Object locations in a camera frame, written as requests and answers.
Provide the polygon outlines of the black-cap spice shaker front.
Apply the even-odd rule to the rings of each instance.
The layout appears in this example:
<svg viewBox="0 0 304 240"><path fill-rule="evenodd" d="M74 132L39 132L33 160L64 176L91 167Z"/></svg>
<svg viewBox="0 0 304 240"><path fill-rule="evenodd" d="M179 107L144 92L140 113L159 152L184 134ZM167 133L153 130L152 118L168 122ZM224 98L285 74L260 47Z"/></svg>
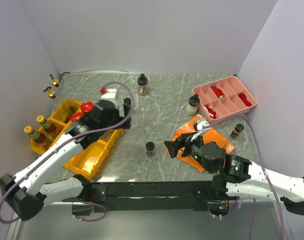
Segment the black-cap spice shaker front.
<svg viewBox="0 0 304 240"><path fill-rule="evenodd" d="M153 142L147 142L146 145L146 153L148 157L152 157L154 155L155 144Z"/></svg>

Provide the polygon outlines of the tall oil bottle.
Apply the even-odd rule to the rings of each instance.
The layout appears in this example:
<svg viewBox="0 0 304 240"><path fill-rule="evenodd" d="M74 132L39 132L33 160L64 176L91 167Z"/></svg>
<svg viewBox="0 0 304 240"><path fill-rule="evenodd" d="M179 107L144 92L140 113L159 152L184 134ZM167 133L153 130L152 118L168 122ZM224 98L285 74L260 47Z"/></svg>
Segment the tall oil bottle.
<svg viewBox="0 0 304 240"><path fill-rule="evenodd" d="M59 93L58 90L55 90L50 86L48 86L43 92L51 99L53 110L58 114L63 122L67 123L73 113L66 102L66 98L62 93Z"/></svg>
<svg viewBox="0 0 304 240"><path fill-rule="evenodd" d="M60 100L67 99L67 95L62 87L62 83L59 79L55 78L52 74L50 74L51 84L54 86L55 97Z"/></svg>

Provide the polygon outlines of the green-label sauce bottle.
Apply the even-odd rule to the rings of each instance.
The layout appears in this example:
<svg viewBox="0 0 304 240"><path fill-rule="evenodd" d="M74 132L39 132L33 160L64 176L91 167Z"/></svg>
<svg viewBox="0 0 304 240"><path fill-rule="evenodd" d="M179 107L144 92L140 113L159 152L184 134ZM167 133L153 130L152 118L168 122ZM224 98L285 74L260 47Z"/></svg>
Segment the green-label sauce bottle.
<svg viewBox="0 0 304 240"><path fill-rule="evenodd" d="M60 134L60 128L57 127L50 120L46 119L43 115L36 117L36 121L43 127L43 129L50 134L50 136L55 139Z"/></svg>
<svg viewBox="0 0 304 240"><path fill-rule="evenodd" d="M26 126L24 132L31 137L31 139L37 143L43 149L49 149L52 141L47 138L43 133L36 131L31 126Z"/></svg>

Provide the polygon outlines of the red-lid sauce jar back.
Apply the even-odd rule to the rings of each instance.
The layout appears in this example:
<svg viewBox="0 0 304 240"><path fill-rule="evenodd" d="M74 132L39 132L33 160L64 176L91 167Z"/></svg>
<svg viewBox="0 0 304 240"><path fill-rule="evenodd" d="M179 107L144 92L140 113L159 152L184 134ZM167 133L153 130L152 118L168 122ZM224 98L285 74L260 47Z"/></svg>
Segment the red-lid sauce jar back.
<svg viewBox="0 0 304 240"><path fill-rule="evenodd" d="M93 110L94 104L91 101L85 101L80 106L80 109L83 113L89 113Z"/></svg>

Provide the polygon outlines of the red-lid sauce jar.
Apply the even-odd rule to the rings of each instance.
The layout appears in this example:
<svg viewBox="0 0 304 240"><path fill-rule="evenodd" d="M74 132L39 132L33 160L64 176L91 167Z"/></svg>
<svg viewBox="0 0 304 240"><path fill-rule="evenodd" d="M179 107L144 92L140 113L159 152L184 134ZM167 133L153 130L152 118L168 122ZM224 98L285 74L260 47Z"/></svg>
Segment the red-lid sauce jar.
<svg viewBox="0 0 304 240"><path fill-rule="evenodd" d="M81 123L81 120L82 118L84 117L84 113L83 112L77 112L77 113L74 113L72 116L71 116L71 122L73 124L79 124Z"/></svg>
<svg viewBox="0 0 304 240"><path fill-rule="evenodd" d="M93 110L94 104L91 101L85 101L80 106L80 109L83 113L89 113Z"/></svg>

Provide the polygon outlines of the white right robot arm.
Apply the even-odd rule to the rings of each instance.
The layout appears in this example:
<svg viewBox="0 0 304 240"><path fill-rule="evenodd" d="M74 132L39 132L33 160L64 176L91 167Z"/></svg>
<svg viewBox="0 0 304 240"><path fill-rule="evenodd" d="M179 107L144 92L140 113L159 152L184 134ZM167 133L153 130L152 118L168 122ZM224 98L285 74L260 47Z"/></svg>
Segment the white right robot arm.
<svg viewBox="0 0 304 240"><path fill-rule="evenodd" d="M211 195L223 197L256 198L281 201L287 211L304 216L304 177L296 178L261 166L244 157L228 154L214 141L204 143L202 136L184 133L175 140L164 142L171 158L178 154L191 157L211 174Z"/></svg>

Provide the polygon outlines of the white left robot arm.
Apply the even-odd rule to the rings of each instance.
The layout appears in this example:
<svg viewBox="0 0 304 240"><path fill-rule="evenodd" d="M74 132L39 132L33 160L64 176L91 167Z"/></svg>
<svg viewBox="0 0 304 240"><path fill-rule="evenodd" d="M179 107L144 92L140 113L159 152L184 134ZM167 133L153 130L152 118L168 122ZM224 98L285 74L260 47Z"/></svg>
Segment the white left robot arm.
<svg viewBox="0 0 304 240"><path fill-rule="evenodd" d="M54 202L71 198L83 203L90 200L92 184L81 174L52 184L47 183L48 178L108 130L129 129L133 105L128 97L120 104L105 99L91 104L35 162L14 176L5 174L0 178L1 201L26 221Z"/></svg>

